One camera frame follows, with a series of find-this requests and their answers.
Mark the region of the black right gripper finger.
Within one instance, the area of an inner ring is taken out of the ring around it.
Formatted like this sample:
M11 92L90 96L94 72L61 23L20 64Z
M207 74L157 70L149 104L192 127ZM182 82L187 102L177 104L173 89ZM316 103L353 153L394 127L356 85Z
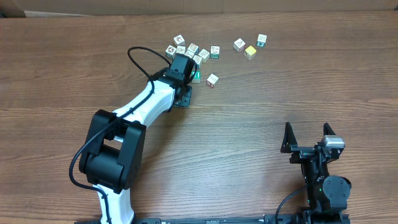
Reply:
M335 135L335 132L332 130L331 126L328 123L323 125L323 135Z
M294 131L289 122L285 124L284 139L280 148L281 153L291 153L293 148L298 147L297 140L294 135Z

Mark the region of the blue letter wooden block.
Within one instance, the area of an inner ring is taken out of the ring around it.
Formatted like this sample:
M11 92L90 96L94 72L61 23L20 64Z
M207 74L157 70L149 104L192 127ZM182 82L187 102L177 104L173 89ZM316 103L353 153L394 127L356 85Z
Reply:
M185 52L186 52L186 47L185 46L181 46L181 45L177 46L177 49L176 49L176 53L177 54L184 55Z

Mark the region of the green letter wooden block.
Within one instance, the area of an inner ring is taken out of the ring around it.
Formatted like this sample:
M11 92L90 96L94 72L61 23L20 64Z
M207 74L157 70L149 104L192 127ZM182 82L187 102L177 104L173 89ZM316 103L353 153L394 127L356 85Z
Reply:
M201 82L201 72L199 70L197 70L196 73L192 72L192 75L195 75L193 77L192 83L200 83Z

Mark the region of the sailboat picture wooden block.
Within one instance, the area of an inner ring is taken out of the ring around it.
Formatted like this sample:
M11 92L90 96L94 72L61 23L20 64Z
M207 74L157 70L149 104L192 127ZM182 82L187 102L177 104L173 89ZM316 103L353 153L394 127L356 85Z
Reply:
M188 50L188 51L186 51L186 52L184 53L184 55L187 56L187 57L189 57L189 58L193 58L195 54L194 54L193 52L191 52L191 51Z

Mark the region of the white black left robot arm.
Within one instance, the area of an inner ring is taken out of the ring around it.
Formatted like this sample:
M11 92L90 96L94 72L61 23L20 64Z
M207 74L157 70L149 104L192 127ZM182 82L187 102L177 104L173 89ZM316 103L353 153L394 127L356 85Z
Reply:
M141 166L147 128L172 107L189 106L189 83L197 68L192 58L177 54L127 105L113 112L98 110L92 117L85 144L72 161L86 175L86 189L98 194L98 223L134 221L130 189Z

